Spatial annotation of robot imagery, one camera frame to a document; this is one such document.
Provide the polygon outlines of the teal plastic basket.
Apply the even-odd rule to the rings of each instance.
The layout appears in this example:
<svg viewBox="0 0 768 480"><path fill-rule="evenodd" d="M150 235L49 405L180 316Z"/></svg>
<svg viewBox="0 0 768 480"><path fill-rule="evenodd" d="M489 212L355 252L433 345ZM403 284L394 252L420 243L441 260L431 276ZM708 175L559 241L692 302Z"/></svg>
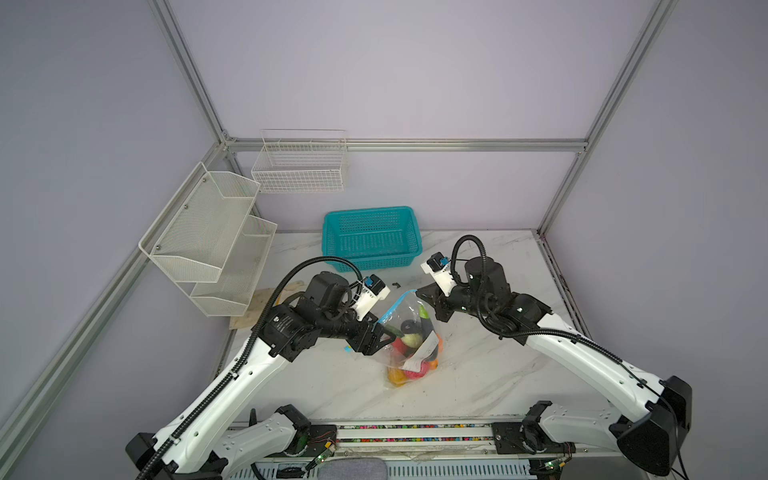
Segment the teal plastic basket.
<svg viewBox="0 0 768 480"><path fill-rule="evenodd" d="M407 267L423 252L418 220L408 206L330 212L321 248L325 256L345 258L359 270Z"/></svg>

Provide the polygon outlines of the clear zip bag blue zipper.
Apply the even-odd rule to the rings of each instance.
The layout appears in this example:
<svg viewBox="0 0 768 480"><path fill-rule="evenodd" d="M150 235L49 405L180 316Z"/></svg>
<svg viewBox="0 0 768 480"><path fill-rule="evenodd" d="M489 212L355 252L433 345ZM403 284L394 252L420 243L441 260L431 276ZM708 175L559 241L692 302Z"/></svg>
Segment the clear zip bag blue zipper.
<svg viewBox="0 0 768 480"><path fill-rule="evenodd" d="M443 339L433 315L415 290L403 293L373 325L364 352L386 367L391 387L418 381L439 366Z"/></svg>

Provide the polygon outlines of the orange yellow mango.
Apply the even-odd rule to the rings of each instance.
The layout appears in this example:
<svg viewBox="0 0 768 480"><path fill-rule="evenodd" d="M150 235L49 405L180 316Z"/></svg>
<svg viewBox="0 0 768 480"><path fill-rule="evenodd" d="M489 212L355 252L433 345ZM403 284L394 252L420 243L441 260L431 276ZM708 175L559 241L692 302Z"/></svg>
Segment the orange yellow mango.
<svg viewBox="0 0 768 480"><path fill-rule="evenodd" d="M387 378L395 387L400 387L408 383L408 377L405 375L405 372L398 368L388 368Z"/></svg>

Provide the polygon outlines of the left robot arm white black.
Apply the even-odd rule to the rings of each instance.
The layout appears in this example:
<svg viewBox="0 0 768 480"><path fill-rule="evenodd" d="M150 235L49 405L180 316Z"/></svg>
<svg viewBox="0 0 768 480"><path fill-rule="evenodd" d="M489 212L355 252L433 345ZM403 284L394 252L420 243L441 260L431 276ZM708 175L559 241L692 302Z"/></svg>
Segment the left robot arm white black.
<svg viewBox="0 0 768 480"><path fill-rule="evenodd" d="M231 424L261 388L320 338L343 339L370 356L393 342L373 306L390 293L377 276L349 284L333 272L272 302L245 345L203 393L156 433L139 433L126 452L141 479L224 479L272 454L300 453L311 423L292 405L232 432Z"/></svg>

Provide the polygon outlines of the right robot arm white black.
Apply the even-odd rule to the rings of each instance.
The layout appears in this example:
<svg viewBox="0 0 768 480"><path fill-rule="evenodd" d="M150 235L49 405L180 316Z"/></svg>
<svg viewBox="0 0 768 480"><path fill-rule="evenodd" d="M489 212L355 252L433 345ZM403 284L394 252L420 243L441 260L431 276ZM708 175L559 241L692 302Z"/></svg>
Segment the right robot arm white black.
<svg viewBox="0 0 768 480"><path fill-rule="evenodd" d="M422 263L432 279L419 299L447 322L456 313L476 318L501 339L511 339L554 360L599 392L608 414L568 413L551 401L529 411L521 435L531 452L544 443L581 443L618 451L655 476L684 470L680 449L692 426L693 389L678 376L662 379L577 332L550 306L511 289L503 267L490 257L465 264L462 280L442 253Z"/></svg>

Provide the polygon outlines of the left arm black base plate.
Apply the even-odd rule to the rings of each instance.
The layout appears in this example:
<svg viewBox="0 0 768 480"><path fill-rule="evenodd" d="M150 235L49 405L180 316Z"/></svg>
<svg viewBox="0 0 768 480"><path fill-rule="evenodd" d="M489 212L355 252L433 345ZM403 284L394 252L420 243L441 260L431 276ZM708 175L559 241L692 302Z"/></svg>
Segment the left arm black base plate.
<svg viewBox="0 0 768 480"><path fill-rule="evenodd" d="M328 442L336 443L338 428L331 424L311 425L296 434L284 454L288 457L315 457Z"/></svg>

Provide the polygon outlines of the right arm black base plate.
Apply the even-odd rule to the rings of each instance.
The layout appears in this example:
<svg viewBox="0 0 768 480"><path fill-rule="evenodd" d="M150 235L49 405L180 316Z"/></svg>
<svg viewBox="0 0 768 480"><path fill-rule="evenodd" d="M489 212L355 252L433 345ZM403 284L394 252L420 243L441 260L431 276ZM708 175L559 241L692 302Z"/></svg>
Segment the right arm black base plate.
<svg viewBox="0 0 768 480"><path fill-rule="evenodd" d="M572 454L575 444L552 441L537 425L522 422L495 422L491 424L492 437L498 454Z"/></svg>

